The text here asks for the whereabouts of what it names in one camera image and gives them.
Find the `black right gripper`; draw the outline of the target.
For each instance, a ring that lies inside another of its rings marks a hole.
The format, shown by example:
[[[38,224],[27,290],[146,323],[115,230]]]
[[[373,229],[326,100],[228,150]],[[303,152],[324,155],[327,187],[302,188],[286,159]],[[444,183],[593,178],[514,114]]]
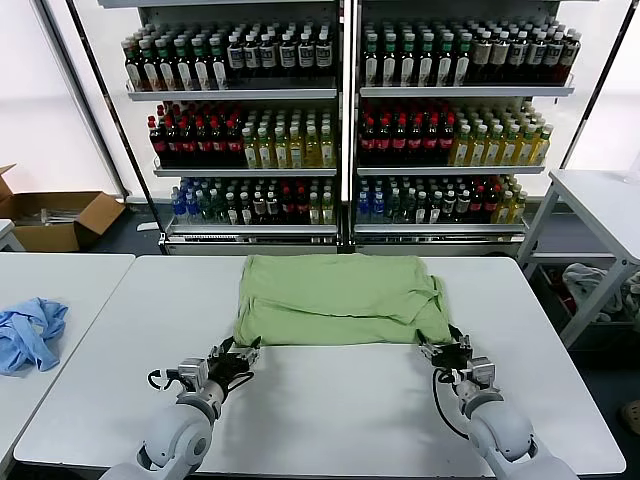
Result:
[[[433,345],[420,329],[416,330],[420,351],[431,356],[431,364],[445,370],[463,370],[473,357],[470,337],[453,324],[448,325],[452,341],[448,345]]]

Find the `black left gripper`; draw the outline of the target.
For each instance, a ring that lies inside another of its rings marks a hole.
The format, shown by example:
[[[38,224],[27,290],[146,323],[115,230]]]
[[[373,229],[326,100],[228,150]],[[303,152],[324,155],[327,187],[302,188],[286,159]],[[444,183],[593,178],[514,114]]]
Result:
[[[236,389],[254,377],[252,367],[261,348],[262,337],[256,337],[243,352],[230,352],[234,338],[228,337],[209,353],[208,379],[222,389]]]

